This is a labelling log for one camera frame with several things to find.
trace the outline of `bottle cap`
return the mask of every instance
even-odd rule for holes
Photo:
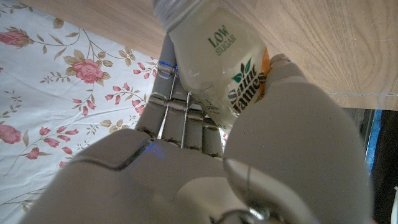
[[[199,3],[200,0],[152,0],[154,14],[166,32],[172,30]]]

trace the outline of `plastic bottle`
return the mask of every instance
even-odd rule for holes
[[[175,47],[182,86],[221,130],[264,96],[269,56],[256,30],[214,0],[153,0]]]

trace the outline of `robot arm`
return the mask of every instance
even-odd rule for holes
[[[166,37],[136,129],[77,155],[21,223],[366,223],[353,123],[283,55],[271,62],[266,96],[241,113],[222,155],[215,123],[179,84]]]

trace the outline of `wooden surface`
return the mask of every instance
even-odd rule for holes
[[[147,55],[164,33],[150,0],[21,0]],[[224,0],[270,55],[288,55],[340,106],[398,110],[397,0]]]

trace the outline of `bed sheet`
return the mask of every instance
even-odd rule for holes
[[[17,223],[73,156],[134,128],[157,59],[18,2],[0,4],[0,223]]]

